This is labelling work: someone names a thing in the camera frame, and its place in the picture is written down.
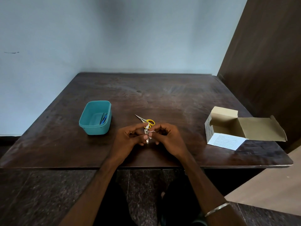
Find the blue pen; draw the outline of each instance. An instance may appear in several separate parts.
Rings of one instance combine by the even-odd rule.
[[[106,121],[106,118],[107,118],[107,114],[104,116],[104,118],[100,124],[103,124]]]

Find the forearm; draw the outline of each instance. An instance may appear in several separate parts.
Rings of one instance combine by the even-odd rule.
[[[223,195],[203,173],[188,151],[180,157],[179,160],[188,175],[189,181],[204,214],[227,202]],[[210,214],[206,217],[206,220],[209,226],[246,225],[243,219],[235,213],[230,205]]]
[[[59,226],[93,225],[109,182],[118,167],[114,159],[108,158],[73,205]]]

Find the left hand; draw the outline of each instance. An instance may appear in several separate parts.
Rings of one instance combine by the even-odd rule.
[[[140,129],[145,123],[139,123],[118,129],[109,157],[117,160],[118,165],[122,164],[130,154],[135,144],[144,145],[148,139]]]

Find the scissor handle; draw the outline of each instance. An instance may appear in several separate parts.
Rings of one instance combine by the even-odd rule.
[[[155,125],[155,121],[151,120],[151,119],[147,119],[146,122],[148,122],[150,124],[150,126]]]

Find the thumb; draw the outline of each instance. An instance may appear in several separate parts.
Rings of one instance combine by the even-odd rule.
[[[157,140],[157,141],[159,141],[159,142],[161,142],[161,143],[163,143],[164,140],[165,140],[165,138],[166,138],[166,136],[163,136],[163,135],[161,135],[161,134],[159,134],[159,133],[156,133],[156,132],[150,132],[150,133],[148,133],[148,135],[149,135],[151,138],[154,138],[155,140]]]
[[[145,135],[145,134],[144,135],[139,135],[139,136],[133,137],[131,139],[134,142],[134,144],[138,144],[138,143],[142,143],[145,140],[147,140],[148,139],[148,135]]]

